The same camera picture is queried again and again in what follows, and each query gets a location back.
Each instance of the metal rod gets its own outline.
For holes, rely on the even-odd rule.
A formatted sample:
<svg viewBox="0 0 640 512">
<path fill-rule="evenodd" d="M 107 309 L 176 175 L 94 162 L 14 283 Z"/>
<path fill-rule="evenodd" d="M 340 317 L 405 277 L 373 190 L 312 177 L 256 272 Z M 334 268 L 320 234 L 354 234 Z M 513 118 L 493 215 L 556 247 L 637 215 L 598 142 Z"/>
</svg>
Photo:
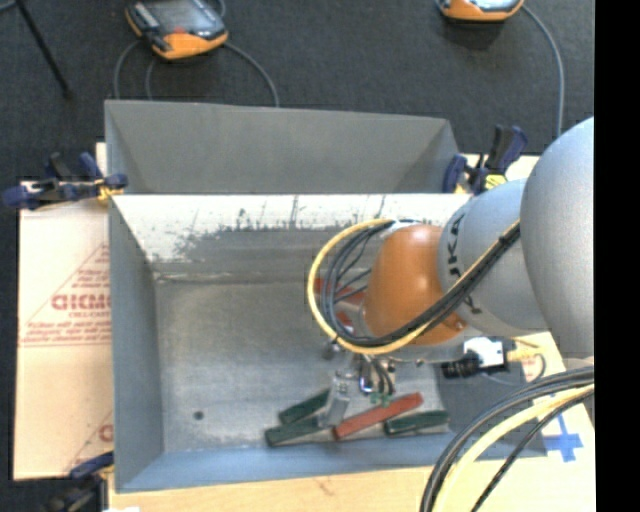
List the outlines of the metal rod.
<svg viewBox="0 0 640 512">
<path fill-rule="evenodd" d="M 27 22 L 27 26 L 29 27 L 29 30 L 31 30 L 31 33 L 33 34 L 33 37 L 35 38 L 36 43 L 38 44 L 38 47 L 40 48 L 40 51 L 44 55 L 44 58 L 47 60 L 47 63 L 49 64 L 49 67 L 51 68 L 51 71 L 53 72 L 56 80 L 60 84 L 60 87 L 62 88 L 62 95 L 65 98 L 70 98 L 71 97 L 71 89 L 69 88 L 69 85 L 67 84 L 67 81 L 65 80 L 64 76 L 62 76 L 62 72 L 60 71 L 60 68 L 58 68 L 58 65 L 57 65 L 55 59 L 53 58 L 53 55 L 51 55 L 51 52 L 49 51 L 49 47 L 44 42 L 44 39 L 42 38 L 42 35 L 40 34 L 40 31 L 38 30 L 38 27 L 36 26 L 35 22 L 33 21 L 33 18 L 31 17 L 31 14 L 29 14 L 29 11 L 24 6 L 24 3 L 23 3 L 22 0 L 15 0 L 15 2 L 16 2 L 16 6 L 20 10 L 20 14 L 22 14 L 22 17 Z"/>
</svg>

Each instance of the black floor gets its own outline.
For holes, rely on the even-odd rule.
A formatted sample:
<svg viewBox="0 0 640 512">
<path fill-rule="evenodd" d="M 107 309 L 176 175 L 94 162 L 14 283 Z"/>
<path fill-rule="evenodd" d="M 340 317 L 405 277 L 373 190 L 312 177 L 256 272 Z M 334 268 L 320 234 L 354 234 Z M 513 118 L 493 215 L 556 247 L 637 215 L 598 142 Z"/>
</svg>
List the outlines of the black floor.
<svg viewBox="0 0 640 512">
<path fill-rule="evenodd" d="M 104 135 L 103 101 L 115 94 L 116 64 L 135 40 L 124 19 L 127 2 L 24 3 L 73 95 L 63 98 L 20 11 L 0 10 L 2 190 L 41 176 L 52 152 L 73 164 L 93 150 Z M 595 0 L 527 0 L 525 6 L 561 56 L 566 130 L 594 115 Z M 283 107 L 443 117 L 465 152 L 488 151 L 496 124 L 516 124 L 529 139 L 526 152 L 541 153 L 557 135 L 561 89 L 551 45 L 528 11 L 478 27 L 445 21 L 434 0 L 227 0 L 224 20 L 233 45 L 267 70 Z M 131 51 L 121 68 L 120 97 L 146 97 L 151 59 L 141 45 Z M 228 48 L 191 65 L 156 63 L 151 90 L 157 99 L 273 102 L 263 77 Z M 11 481 L 14 211 L 0 208 L 0 233 L 0 511 L 20 512 L 63 482 Z"/>
</svg>

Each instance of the scratch mark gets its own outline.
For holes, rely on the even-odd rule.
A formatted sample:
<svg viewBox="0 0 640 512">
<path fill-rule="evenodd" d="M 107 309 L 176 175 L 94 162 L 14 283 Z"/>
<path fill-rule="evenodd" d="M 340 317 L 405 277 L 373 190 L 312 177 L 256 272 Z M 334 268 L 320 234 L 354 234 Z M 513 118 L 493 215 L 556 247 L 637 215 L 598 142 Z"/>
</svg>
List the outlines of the scratch mark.
<svg viewBox="0 0 640 512">
<path fill-rule="evenodd" d="M 193 237 L 193 230 L 196 227 L 196 220 L 198 220 L 198 214 L 200 213 L 200 208 L 196 210 L 196 214 L 193 216 L 193 220 L 191 221 L 191 227 L 189 228 L 189 236 Z"/>
<path fill-rule="evenodd" d="M 382 200 L 380 201 L 380 208 L 378 209 L 378 213 L 375 214 L 374 219 L 379 219 L 382 217 L 382 210 L 384 209 L 384 202 L 386 201 L 386 194 L 382 196 Z"/>
<path fill-rule="evenodd" d="M 293 206 L 291 208 L 291 215 L 289 217 L 289 227 L 294 228 L 297 220 L 298 220 L 298 196 L 294 196 Z"/>
<path fill-rule="evenodd" d="M 262 209 L 260 210 L 260 217 L 258 218 L 258 220 L 256 221 L 256 228 L 260 229 L 260 225 L 262 224 L 262 221 L 264 220 L 264 212 L 267 209 L 267 202 L 263 202 L 262 203 Z"/>
</svg>

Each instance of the black cable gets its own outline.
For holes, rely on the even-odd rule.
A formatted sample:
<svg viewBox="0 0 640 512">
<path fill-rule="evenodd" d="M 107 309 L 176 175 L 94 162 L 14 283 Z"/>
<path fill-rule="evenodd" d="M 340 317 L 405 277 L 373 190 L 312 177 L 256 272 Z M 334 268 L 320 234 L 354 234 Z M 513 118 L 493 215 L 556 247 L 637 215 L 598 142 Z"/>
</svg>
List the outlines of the black cable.
<svg viewBox="0 0 640 512">
<path fill-rule="evenodd" d="M 115 99 L 120 99 L 120 71 L 122 70 L 122 65 L 124 61 L 127 59 L 131 51 L 138 46 L 142 42 L 142 39 L 136 39 L 133 43 L 127 46 L 124 51 L 118 57 L 116 61 L 116 67 L 113 71 L 113 96 Z"/>
<path fill-rule="evenodd" d="M 280 98 L 278 97 L 278 91 L 276 90 L 276 87 L 275 87 L 273 81 L 271 80 L 271 77 L 269 77 L 269 75 L 264 70 L 264 68 L 260 64 L 258 64 L 258 62 L 256 62 L 256 60 L 253 57 L 251 57 L 246 52 L 240 50 L 240 48 L 238 48 L 237 46 L 232 45 L 228 41 L 223 43 L 221 48 L 228 48 L 229 50 L 237 53 L 238 55 L 243 57 L 246 61 L 248 61 L 250 64 L 252 64 L 258 70 L 258 72 L 262 75 L 264 80 L 267 82 L 267 85 L 269 86 L 269 89 L 271 90 L 271 94 L 273 96 L 274 106 L 275 107 L 279 107 L 280 106 Z M 149 63 L 149 66 L 147 66 L 147 71 L 145 73 L 144 88 L 145 88 L 145 93 L 147 95 L 147 99 L 148 100 L 153 100 L 153 94 L 151 92 L 151 75 L 153 73 L 153 68 L 155 67 L 156 60 L 157 60 L 157 58 L 151 59 L 151 62 Z"/>
<path fill-rule="evenodd" d="M 224 0 L 216 0 L 218 5 L 220 6 L 220 12 L 218 12 L 218 16 L 224 18 L 224 15 L 227 14 L 227 4 L 225 4 Z"/>
<path fill-rule="evenodd" d="M 542 430 L 544 427 L 546 427 L 551 421 L 553 421 L 555 418 L 557 418 L 560 414 L 562 414 L 563 412 L 567 411 L 568 409 L 571 409 L 572 407 L 574 407 L 574 406 L 576 406 L 578 404 L 583 403 L 587 398 L 593 396 L 593 394 L 594 394 L 594 391 L 590 391 L 589 393 L 586 393 L 584 396 L 579 396 L 577 398 L 574 398 L 573 400 L 570 400 L 566 404 L 563 404 L 563 405 L 559 406 L 554 411 L 551 411 L 547 416 L 545 416 L 542 420 L 540 420 L 527 433 L 527 435 L 520 440 L 518 445 L 509 454 L 509 456 L 505 459 L 505 461 L 502 464 L 502 466 L 500 467 L 500 469 L 497 471 L 497 473 L 491 479 L 491 482 L 489 482 L 489 484 L 487 485 L 487 487 L 485 487 L 485 489 L 482 492 L 482 494 L 480 495 L 480 497 L 477 499 L 475 505 L 471 509 L 471 512 L 478 512 L 478 510 L 483 505 L 483 503 L 487 500 L 487 498 L 491 495 L 493 490 L 500 483 L 500 481 L 502 480 L 504 475 L 507 473 L 509 468 L 513 465 L 513 463 L 519 457 L 520 453 L 529 445 L 529 443 L 533 440 L 535 435 L 540 430 Z"/>
<path fill-rule="evenodd" d="M 542 363 L 542 368 L 540 368 L 540 371 L 538 372 L 538 375 L 536 375 L 535 379 L 533 379 L 531 382 L 539 381 L 547 371 L 547 358 L 544 357 L 542 354 L 536 354 L 536 357 Z"/>
<path fill-rule="evenodd" d="M 344 262 L 349 258 L 350 254 L 355 248 L 362 243 L 374 237 L 377 233 L 384 231 L 388 227 L 394 224 L 395 221 L 385 222 L 378 226 L 371 226 L 357 233 L 354 237 L 347 241 L 334 260 L 329 265 L 327 274 L 325 275 L 322 292 L 321 292 L 321 310 L 322 314 L 327 319 L 330 325 L 334 327 L 334 330 L 342 337 L 353 337 L 349 330 L 342 325 L 338 320 L 335 312 L 335 290 L 338 287 L 338 276 L 342 273 L 342 267 Z M 366 337 L 358 337 L 358 339 L 366 340 Z"/>
<path fill-rule="evenodd" d="M 469 296 L 469 294 L 480 283 L 484 276 L 491 270 L 493 265 L 500 259 L 500 257 L 520 238 L 520 221 L 511 225 L 498 240 L 487 250 L 487 252 L 479 258 L 472 267 L 470 267 L 468 273 L 463 279 L 460 279 L 454 284 L 450 290 L 448 290 L 444 296 L 427 310 L 422 312 L 419 316 L 408 322 L 407 324 L 399 327 L 398 329 L 385 334 L 383 336 L 371 337 L 371 336 L 357 336 L 351 334 L 346 329 L 338 329 L 339 323 L 335 319 L 334 304 L 332 297 L 328 296 L 335 291 L 335 267 L 338 269 L 340 265 L 344 264 L 348 257 L 349 251 L 353 251 L 357 245 L 355 241 L 360 242 L 364 236 L 373 236 L 374 232 L 379 232 L 389 227 L 389 224 L 381 224 L 374 228 L 369 228 L 356 235 L 349 243 L 341 249 L 336 256 L 336 259 L 332 262 L 329 274 L 325 278 L 323 293 L 322 293 L 322 308 L 321 311 L 325 320 L 331 325 L 340 337 L 357 346 L 361 347 L 379 347 L 392 343 L 394 340 L 402 338 L 403 336 L 421 329 L 420 335 L 424 334 L 428 330 L 434 328 L 440 322 L 442 322 L 447 316 L 449 316 L 462 302 Z"/>
<path fill-rule="evenodd" d="M 388 395 L 395 394 L 396 388 L 393 385 L 393 380 L 391 379 L 391 375 L 389 375 L 389 371 L 384 366 L 382 366 L 382 363 L 378 361 L 378 359 L 376 359 L 375 357 L 371 360 L 371 363 L 373 364 L 373 367 L 378 373 L 378 377 L 384 381 L 387 394 Z"/>
<path fill-rule="evenodd" d="M 349 279 L 347 282 L 343 283 L 337 290 L 335 295 L 339 295 L 340 292 L 346 290 L 347 288 L 349 288 L 349 286 L 351 286 L 353 283 L 359 281 L 360 279 L 362 279 L 363 277 L 368 276 L 369 274 L 371 274 L 371 269 L 368 268 L 366 270 L 363 270 L 362 272 L 360 272 L 358 275 L 356 275 L 355 277 L 352 277 L 351 279 Z"/>
<path fill-rule="evenodd" d="M 236 54 L 240 55 L 243 59 L 245 59 L 247 62 L 252 64 L 253 67 L 255 67 L 258 70 L 258 72 L 262 75 L 262 78 L 264 78 L 265 82 L 267 82 L 269 89 L 271 90 L 271 95 L 273 96 L 273 106 L 280 107 L 280 97 L 278 96 L 278 91 L 276 90 L 276 86 L 274 85 L 273 81 L 271 80 L 271 77 L 264 70 L 264 68 L 260 64 L 258 64 L 258 62 L 253 57 L 251 57 L 251 55 L 241 50 L 237 46 L 231 44 L 228 40 L 222 45 L 222 47 L 228 48 L 232 52 L 235 52 Z"/>
<path fill-rule="evenodd" d="M 67 80 L 65 79 L 64 75 L 62 74 L 62 71 L 58 67 L 57 62 L 56 62 L 55 58 L 53 57 L 51 51 L 49 50 L 49 47 L 47 46 L 47 43 L 45 42 L 44 38 L 42 37 L 42 34 L 40 33 L 40 29 L 36 25 L 36 22 L 33 19 L 33 17 L 31 16 L 31 13 L 27 9 L 27 7 L 24 5 L 23 0 L 15 0 L 14 4 L 18 8 L 18 10 L 20 11 L 20 14 L 22 15 L 22 19 L 27 24 L 27 27 L 29 28 L 29 31 L 31 32 L 31 35 L 35 39 L 36 44 L 38 45 L 38 48 L 40 49 L 40 53 L 42 53 L 42 56 L 47 61 L 47 64 L 49 65 L 49 69 L 53 73 L 53 76 L 56 79 L 56 82 L 58 82 L 58 85 L 60 85 L 60 88 L 62 89 L 62 96 L 65 99 L 71 99 L 71 97 L 73 95 L 73 93 L 71 91 L 71 88 L 69 87 L 69 84 L 67 83 Z"/>
<path fill-rule="evenodd" d="M 338 302 L 341 302 L 341 301 L 343 301 L 345 299 L 348 299 L 349 297 L 353 297 L 354 295 L 357 295 L 358 293 L 365 291 L 367 289 L 367 286 L 368 285 L 365 284 L 363 286 L 360 286 L 359 288 L 355 288 L 353 290 L 350 290 L 347 293 L 344 293 L 344 294 L 334 298 L 333 299 L 333 303 L 337 304 Z"/>
<path fill-rule="evenodd" d="M 498 416 L 504 415 L 506 411 L 523 403 L 535 400 L 536 398 L 593 384 L 594 377 L 594 367 L 568 370 L 543 377 L 539 381 L 529 384 L 512 395 L 509 395 L 493 407 L 478 415 L 465 429 L 458 433 L 436 461 L 422 496 L 420 510 L 422 512 L 430 512 L 432 510 L 442 483 L 458 454 L 462 451 L 466 442 L 488 422 Z"/>
<path fill-rule="evenodd" d="M 347 272 L 349 272 L 349 270 L 351 270 L 362 259 L 362 255 L 364 254 L 364 251 L 367 248 L 367 244 L 372 238 L 373 238 L 373 235 L 367 236 L 364 242 L 362 243 L 362 247 L 360 248 L 360 252 L 358 252 L 358 255 L 344 269 L 341 268 L 340 272 L 336 274 L 336 285 L 347 274 Z"/>
<path fill-rule="evenodd" d="M 526 6 L 522 6 L 522 10 L 529 15 L 529 17 L 534 21 L 536 25 L 542 30 L 542 33 L 545 35 L 549 44 L 551 45 L 551 50 L 553 51 L 553 56 L 556 60 L 556 64 L 558 65 L 558 118 L 556 121 L 556 132 L 555 136 L 559 137 L 562 134 L 562 126 L 564 124 L 564 66 L 562 64 L 562 57 L 560 56 L 560 51 L 556 46 L 556 42 L 553 39 L 551 33 L 547 30 L 547 27 L 544 26 L 542 21 Z"/>
</svg>

